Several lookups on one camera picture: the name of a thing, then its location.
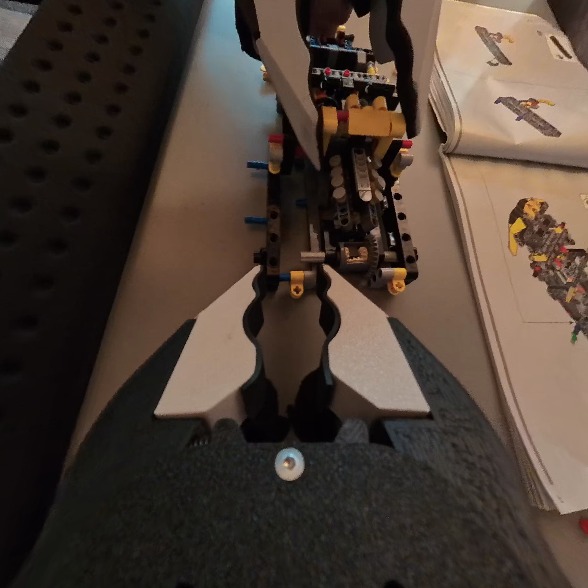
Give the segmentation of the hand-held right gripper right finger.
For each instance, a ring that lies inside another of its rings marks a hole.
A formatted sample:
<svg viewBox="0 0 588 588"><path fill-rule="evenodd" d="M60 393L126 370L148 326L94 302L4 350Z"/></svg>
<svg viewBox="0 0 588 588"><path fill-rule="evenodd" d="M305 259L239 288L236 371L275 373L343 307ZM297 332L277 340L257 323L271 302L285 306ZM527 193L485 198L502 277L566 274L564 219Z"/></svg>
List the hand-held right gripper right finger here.
<svg viewBox="0 0 588 588"><path fill-rule="evenodd" d="M330 266L317 269L316 294L325 338L318 367L299 387L303 415L429 417L429 403L388 315Z"/></svg>

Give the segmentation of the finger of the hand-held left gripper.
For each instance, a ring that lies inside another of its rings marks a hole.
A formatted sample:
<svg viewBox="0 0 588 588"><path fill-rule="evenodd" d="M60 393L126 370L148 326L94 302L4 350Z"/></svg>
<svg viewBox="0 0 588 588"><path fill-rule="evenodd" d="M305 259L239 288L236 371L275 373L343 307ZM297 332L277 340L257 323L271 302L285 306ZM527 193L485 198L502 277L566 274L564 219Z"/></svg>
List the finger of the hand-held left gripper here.
<svg viewBox="0 0 588 588"><path fill-rule="evenodd" d="M261 61L298 143L319 170L319 114L311 97L311 56L300 32L296 1L254 1L254 8Z"/></svg>
<svg viewBox="0 0 588 588"><path fill-rule="evenodd" d="M376 61L393 62L406 137L420 132L428 102L441 1L371 1L369 38Z"/></svg>

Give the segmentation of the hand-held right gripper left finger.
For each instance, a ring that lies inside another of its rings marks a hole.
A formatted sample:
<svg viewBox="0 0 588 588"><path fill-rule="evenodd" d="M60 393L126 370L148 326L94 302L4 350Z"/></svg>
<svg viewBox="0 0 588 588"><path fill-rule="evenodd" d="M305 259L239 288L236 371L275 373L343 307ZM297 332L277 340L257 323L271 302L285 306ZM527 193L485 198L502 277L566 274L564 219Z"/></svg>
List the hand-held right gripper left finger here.
<svg viewBox="0 0 588 588"><path fill-rule="evenodd" d="M264 268L255 266L197 315L155 417L279 418L277 392L266 375L258 339L265 278Z"/></svg>

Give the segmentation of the black yellow lego car chassis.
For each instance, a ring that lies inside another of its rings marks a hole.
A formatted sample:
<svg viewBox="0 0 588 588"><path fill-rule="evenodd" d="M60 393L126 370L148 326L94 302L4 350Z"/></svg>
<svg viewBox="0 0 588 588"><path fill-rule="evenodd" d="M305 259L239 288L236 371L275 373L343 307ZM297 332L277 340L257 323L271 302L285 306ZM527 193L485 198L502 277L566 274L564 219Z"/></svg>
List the black yellow lego car chassis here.
<svg viewBox="0 0 588 588"><path fill-rule="evenodd" d="M282 179L300 172L305 195L296 206L306 210L308 226L301 270L325 264L360 275L368 288L397 295L417 279L419 255L396 190L413 163L413 142L404 138L395 84L379 74L371 49L354 46L344 25L331 38L307 36L306 45L311 97L322 124L321 167L307 161L277 99L282 131L268 137L268 161L246 164L267 173L265 216L245 217L246 224L266 228L265 247L254 253L254 264L264 268L269 292L277 290L281 273L293 271L281 271L281 192Z"/></svg>

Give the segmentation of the small yellow grey lego connector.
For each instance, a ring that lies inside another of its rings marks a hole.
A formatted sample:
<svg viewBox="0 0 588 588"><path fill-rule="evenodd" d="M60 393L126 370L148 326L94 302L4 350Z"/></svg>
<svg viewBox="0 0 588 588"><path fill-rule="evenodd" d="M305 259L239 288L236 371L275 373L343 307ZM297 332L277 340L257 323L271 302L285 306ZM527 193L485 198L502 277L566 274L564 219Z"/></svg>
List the small yellow grey lego connector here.
<svg viewBox="0 0 588 588"><path fill-rule="evenodd" d="M279 275L279 284L287 284L290 297L298 300L305 292L316 290L317 270L293 270Z"/></svg>

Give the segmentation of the open lego instruction booklet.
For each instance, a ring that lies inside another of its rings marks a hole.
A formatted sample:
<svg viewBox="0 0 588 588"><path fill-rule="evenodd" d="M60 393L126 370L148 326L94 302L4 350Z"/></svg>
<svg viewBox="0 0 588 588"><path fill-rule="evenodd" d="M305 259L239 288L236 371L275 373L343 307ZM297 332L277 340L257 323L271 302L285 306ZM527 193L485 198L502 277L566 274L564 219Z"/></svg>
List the open lego instruction booklet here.
<svg viewBox="0 0 588 588"><path fill-rule="evenodd" d="M549 20L442 1L440 160L530 501L587 510L587 68Z"/></svg>

